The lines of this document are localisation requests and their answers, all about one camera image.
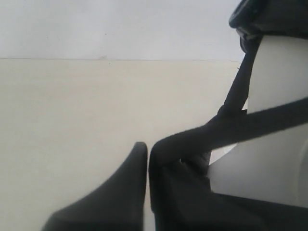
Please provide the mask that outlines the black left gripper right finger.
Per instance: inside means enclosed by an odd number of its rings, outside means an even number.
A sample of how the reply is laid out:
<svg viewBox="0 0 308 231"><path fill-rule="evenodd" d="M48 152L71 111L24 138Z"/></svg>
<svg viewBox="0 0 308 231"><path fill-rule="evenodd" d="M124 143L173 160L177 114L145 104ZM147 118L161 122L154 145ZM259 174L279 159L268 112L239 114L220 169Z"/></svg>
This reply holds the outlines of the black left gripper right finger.
<svg viewBox="0 0 308 231"><path fill-rule="evenodd" d="M308 210L214 193L209 179L181 162L149 163L151 207L158 231L306 231Z"/></svg>

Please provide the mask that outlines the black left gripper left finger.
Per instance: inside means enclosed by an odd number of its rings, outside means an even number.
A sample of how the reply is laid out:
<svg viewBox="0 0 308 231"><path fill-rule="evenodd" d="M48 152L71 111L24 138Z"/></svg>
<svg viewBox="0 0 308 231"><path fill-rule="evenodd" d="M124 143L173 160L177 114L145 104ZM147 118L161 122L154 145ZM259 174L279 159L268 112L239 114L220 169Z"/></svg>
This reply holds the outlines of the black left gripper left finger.
<svg viewBox="0 0 308 231"><path fill-rule="evenodd" d="M73 204L53 213L44 231L142 231L147 145L136 142L114 174Z"/></svg>

